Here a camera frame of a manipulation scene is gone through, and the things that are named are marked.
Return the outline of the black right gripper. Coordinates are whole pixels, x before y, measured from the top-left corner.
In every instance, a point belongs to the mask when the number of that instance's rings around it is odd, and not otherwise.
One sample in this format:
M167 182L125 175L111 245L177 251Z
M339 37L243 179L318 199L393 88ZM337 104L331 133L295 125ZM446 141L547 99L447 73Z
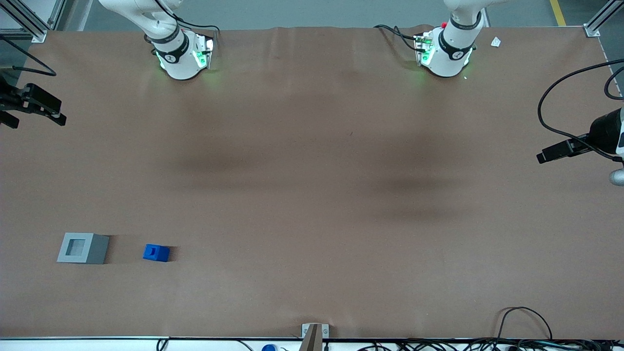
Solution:
M20 89L9 84L3 75L0 76L0 123L2 125L17 129L20 120L6 111L20 111L44 116L59 126L65 126L67 117L61 113L61 104L61 100L33 83L28 83Z

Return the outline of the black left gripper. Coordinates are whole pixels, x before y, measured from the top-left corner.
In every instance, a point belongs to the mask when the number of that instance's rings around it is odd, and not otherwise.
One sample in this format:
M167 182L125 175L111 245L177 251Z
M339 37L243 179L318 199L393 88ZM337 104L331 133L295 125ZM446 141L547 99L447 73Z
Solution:
M623 157L623 114L622 108L604 114L591 123L587 134L570 138L542 149L536 155L539 164L574 157L578 153L595 151L609 157Z

